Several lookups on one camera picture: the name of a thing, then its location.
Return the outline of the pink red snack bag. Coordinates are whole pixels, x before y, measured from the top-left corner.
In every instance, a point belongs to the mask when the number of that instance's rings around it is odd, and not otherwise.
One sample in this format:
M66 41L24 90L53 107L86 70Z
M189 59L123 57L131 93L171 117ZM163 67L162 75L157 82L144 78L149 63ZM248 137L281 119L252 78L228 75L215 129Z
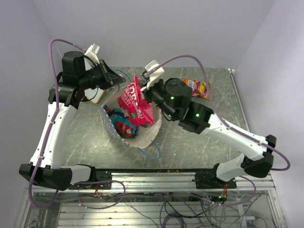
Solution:
M154 124L152 105L144 98L137 76L126 86L117 101L119 106L127 111L131 124L135 126Z

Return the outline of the checkered blue paper bag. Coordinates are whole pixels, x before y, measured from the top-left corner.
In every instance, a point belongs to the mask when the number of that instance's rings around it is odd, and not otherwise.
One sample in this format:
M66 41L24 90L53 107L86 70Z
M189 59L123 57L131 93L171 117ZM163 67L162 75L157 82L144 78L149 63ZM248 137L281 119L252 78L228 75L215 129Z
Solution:
M106 131L109 133L110 136L118 139L119 141L125 143L128 146L138 148L147 158L152 161L157 161L161 157L161 150L154 142L154 139L157 136L162 124L162 114L160 109L158 109L155 104L152 104L154 124L149 124L147 127L138 126L136 131L136 137L126 137L120 135L115 129L114 124L110 120L110 116L106 113L106 108L109 108L110 111L119 108L117 99L123 94L125 88L125 86L121 86L120 89L114 92L100 107L99 112L101 122L103 123ZM144 151L144 148L148 147L150 144L153 144L158 150L158 156L156 158L149 156Z

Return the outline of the orange snack packet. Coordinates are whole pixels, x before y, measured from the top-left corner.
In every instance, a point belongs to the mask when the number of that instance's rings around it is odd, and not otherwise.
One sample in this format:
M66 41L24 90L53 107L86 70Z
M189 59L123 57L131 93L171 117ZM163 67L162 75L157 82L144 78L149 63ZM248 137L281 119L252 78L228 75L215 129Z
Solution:
M187 78L185 78L183 81L189 88L192 89L193 97L209 99L209 91L207 89L207 83L205 81L198 81Z

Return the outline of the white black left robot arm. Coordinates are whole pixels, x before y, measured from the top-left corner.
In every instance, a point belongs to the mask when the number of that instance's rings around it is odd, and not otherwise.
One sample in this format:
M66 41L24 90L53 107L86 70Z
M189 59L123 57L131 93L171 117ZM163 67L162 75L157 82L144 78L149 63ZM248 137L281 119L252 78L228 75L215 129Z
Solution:
M75 165L62 167L62 146L85 90L106 90L126 80L97 57L97 51L66 52L57 84L49 90L47 119L37 149L28 164L21 164L20 175L36 186L66 190L80 182L85 188L96 185L95 167Z

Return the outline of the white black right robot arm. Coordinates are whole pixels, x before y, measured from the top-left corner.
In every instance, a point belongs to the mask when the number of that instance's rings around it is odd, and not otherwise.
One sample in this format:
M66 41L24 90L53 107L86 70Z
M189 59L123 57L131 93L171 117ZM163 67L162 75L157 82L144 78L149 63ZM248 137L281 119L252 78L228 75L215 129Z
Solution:
M276 138L251 134L231 123L223 123L214 110L194 102L191 90L177 78L166 82L140 81L141 91L148 103L155 103L168 121L177 121L184 130L215 137L242 154L228 162L217 163L212 169L203 169L195 175L197 188L221 188L235 177L249 175L264 178L270 172Z

